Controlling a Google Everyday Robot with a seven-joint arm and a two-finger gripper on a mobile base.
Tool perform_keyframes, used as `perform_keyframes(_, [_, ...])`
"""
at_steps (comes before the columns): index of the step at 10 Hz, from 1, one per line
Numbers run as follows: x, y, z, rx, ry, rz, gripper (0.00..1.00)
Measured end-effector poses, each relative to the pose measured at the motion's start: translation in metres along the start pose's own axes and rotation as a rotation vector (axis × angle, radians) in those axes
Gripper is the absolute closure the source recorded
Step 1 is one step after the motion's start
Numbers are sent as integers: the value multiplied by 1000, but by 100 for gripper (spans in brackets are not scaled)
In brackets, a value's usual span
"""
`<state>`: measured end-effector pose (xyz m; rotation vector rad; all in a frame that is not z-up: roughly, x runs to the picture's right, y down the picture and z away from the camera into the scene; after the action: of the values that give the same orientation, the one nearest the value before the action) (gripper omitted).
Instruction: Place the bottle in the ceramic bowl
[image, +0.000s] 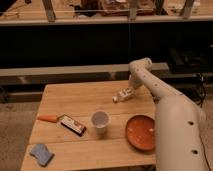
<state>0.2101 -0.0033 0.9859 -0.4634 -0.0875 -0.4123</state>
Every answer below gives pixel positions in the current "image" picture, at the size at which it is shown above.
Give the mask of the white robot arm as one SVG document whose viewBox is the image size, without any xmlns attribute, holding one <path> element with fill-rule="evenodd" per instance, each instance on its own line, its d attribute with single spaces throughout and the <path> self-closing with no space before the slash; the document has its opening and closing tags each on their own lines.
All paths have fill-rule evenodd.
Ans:
<svg viewBox="0 0 213 171">
<path fill-rule="evenodd" d="M 210 171 L 201 133 L 206 114 L 182 92 L 151 73 L 152 61 L 129 63 L 129 86 L 144 85 L 159 99 L 155 110 L 156 171 Z"/>
</svg>

